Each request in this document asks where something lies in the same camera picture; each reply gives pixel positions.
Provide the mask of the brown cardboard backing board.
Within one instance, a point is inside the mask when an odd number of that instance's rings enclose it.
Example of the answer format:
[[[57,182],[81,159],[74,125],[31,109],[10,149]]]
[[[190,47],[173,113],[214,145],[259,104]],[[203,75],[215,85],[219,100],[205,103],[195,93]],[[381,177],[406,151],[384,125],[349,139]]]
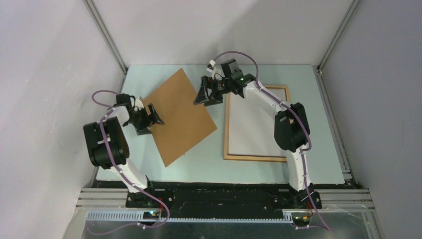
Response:
[[[180,68],[143,101],[151,103],[164,122],[154,124],[151,131],[165,167],[217,130],[206,107],[194,105],[196,96],[193,84]]]

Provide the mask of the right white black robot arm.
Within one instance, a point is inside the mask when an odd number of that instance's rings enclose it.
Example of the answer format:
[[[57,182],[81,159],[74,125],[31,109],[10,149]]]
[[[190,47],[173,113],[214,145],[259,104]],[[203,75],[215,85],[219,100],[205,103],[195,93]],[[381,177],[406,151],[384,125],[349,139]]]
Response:
[[[274,140],[287,153],[289,185],[293,192],[289,200],[295,208],[304,207],[313,193],[308,174],[306,152],[312,147],[310,128],[301,103],[290,104],[270,92],[257,75],[244,74],[235,59],[223,62],[220,67],[210,60],[206,70],[210,76],[201,77],[201,86],[194,105],[221,104],[225,94],[233,93],[251,100],[274,119]]]

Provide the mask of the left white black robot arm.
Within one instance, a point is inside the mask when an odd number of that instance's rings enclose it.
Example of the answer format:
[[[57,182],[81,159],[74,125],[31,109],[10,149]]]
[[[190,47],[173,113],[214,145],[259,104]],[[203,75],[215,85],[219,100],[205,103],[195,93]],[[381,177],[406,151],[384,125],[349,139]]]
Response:
[[[123,128],[132,125],[137,135],[151,133],[155,124],[163,125],[152,103],[129,94],[116,95],[116,103],[96,122],[84,125],[83,131],[90,162],[95,167],[117,175],[130,193],[139,193],[138,201],[145,207],[157,202],[157,193],[150,189],[148,177],[130,160],[130,150]]]

